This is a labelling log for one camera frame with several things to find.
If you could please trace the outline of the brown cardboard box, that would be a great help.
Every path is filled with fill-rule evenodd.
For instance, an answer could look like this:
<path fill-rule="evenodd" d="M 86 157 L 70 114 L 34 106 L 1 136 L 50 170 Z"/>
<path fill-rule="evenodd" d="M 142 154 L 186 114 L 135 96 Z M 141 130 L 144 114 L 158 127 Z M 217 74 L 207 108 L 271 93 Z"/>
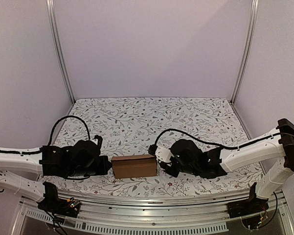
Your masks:
<path fill-rule="evenodd" d="M 152 155 L 112 157 L 111 162 L 116 179 L 157 176 L 157 161 Z"/>

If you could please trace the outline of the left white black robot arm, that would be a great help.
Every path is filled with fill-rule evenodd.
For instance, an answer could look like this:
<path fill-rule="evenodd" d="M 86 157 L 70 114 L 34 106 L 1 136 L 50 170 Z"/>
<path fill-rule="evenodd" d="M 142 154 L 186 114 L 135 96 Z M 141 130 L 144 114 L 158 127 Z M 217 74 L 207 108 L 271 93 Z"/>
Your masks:
<path fill-rule="evenodd" d="M 91 176 L 107 175 L 112 163 L 101 155 L 100 138 L 97 142 L 78 141 L 73 146 L 44 145 L 32 149 L 0 148 L 0 191 L 8 189 L 35 202 L 44 202 L 52 212 L 59 212 L 63 202 L 53 184 L 24 178 L 18 171 L 65 180 L 84 180 Z"/>

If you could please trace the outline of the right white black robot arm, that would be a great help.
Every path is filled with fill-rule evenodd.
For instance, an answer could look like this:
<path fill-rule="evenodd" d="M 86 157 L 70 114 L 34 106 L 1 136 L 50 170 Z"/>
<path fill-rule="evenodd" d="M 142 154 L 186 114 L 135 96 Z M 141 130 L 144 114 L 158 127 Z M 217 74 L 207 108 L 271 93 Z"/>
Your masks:
<path fill-rule="evenodd" d="M 247 213 L 254 213 L 262 200 L 282 186 L 294 175 L 294 124 L 283 118 L 277 127 L 264 135 L 239 146 L 215 143 L 214 148 L 203 152 L 190 140 L 180 139 L 170 148 L 155 147 L 154 156 L 164 171 L 177 177 L 187 173 L 205 179 L 227 175 L 243 166 L 268 159 L 276 159 L 268 173 L 254 186 L 254 193 L 243 203 Z"/>

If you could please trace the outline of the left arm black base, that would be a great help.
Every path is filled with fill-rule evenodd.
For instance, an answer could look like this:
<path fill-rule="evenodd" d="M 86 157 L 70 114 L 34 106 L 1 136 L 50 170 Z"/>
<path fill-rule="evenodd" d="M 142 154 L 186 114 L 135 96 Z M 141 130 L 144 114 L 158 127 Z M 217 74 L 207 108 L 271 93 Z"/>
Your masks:
<path fill-rule="evenodd" d="M 75 198 L 69 199 L 50 199 L 45 198 L 38 203 L 38 208 L 51 215 L 63 215 L 77 218 L 81 207 L 81 201 Z"/>

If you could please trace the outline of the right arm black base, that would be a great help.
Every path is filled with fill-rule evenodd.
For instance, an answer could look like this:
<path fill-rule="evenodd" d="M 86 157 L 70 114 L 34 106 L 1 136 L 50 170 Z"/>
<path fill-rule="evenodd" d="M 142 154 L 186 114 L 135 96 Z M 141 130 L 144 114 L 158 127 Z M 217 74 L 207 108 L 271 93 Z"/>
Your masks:
<path fill-rule="evenodd" d="M 227 203 L 226 208 L 229 217 L 236 218 L 265 211 L 269 206 L 268 199 L 259 199 L 255 197 Z"/>

